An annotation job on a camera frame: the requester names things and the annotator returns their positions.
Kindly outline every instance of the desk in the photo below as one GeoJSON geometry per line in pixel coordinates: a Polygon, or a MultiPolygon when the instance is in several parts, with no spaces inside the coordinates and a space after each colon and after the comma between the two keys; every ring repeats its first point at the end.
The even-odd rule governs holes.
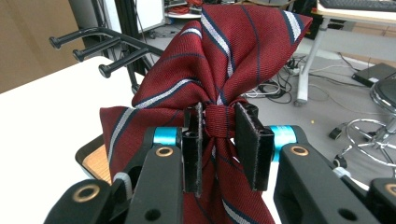
{"type": "Polygon", "coordinates": [[[126,69],[106,79],[101,63],[112,62],[95,57],[0,94],[3,223],[43,223],[64,192],[88,178],[75,154],[102,133],[99,108],[133,97],[126,69]]]}
{"type": "Polygon", "coordinates": [[[335,37],[327,39],[326,43],[330,44],[327,49],[396,62],[396,38],[327,29],[330,19],[396,26],[396,13],[327,9],[319,2],[317,13],[323,16],[323,22],[319,27],[306,64],[304,68],[300,70],[297,100],[294,102],[295,105],[303,105],[307,103],[309,69],[315,59],[321,41],[326,38],[325,34],[329,35],[329,33],[332,33],[332,37],[335,37]]]}

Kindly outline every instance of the red striped cloth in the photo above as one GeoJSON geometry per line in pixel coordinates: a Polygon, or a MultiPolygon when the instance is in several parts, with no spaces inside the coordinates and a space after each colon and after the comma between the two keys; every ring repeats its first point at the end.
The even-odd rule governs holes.
{"type": "Polygon", "coordinates": [[[274,223],[234,159],[233,105],[281,69],[310,22],[271,7],[205,5],[201,21],[186,24],[148,71],[133,107],[101,109],[111,175],[139,149],[147,127],[183,126],[183,109],[202,102],[210,136],[203,151],[203,194],[184,194],[184,222],[274,223]]]}

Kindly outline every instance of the cyan band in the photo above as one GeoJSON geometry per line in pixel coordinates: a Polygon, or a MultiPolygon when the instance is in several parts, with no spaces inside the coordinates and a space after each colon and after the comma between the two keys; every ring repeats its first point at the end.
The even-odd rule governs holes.
{"type": "Polygon", "coordinates": [[[296,143],[296,135],[289,125],[270,126],[274,132],[275,154],[273,161],[279,161],[279,152],[288,143],[296,143]]]}
{"type": "Polygon", "coordinates": [[[176,127],[157,127],[154,132],[153,144],[176,146],[176,127]]]}

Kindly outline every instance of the metal stool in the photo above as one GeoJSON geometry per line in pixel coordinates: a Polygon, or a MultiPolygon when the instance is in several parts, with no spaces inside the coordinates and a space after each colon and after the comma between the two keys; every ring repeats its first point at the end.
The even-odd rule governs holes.
{"type": "Polygon", "coordinates": [[[354,119],[346,125],[346,136],[351,145],[345,147],[342,152],[335,156],[333,163],[336,166],[347,168],[347,161],[344,155],[352,148],[358,149],[362,154],[368,156],[373,161],[391,167],[393,170],[393,177],[396,177],[396,163],[390,157],[387,149],[396,149],[396,146],[389,143],[389,139],[396,133],[396,79],[383,79],[377,81],[370,89],[370,96],[373,101],[380,105],[383,109],[392,115],[389,123],[383,123],[375,119],[354,119]],[[356,124],[373,123],[379,128],[373,133],[366,133],[360,129],[356,124]],[[351,132],[357,132],[366,139],[363,143],[357,143],[351,136],[351,132]],[[383,159],[373,156],[370,150],[380,150],[383,159]]]}

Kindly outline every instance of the black keyboard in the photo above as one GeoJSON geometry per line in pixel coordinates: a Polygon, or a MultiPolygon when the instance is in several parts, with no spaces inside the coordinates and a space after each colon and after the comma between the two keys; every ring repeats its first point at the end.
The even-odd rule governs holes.
{"type": "Polygon", "coordinates": [[[396,12],[396,1],[380,0],[319,0],[326,8],[396,12]]]}

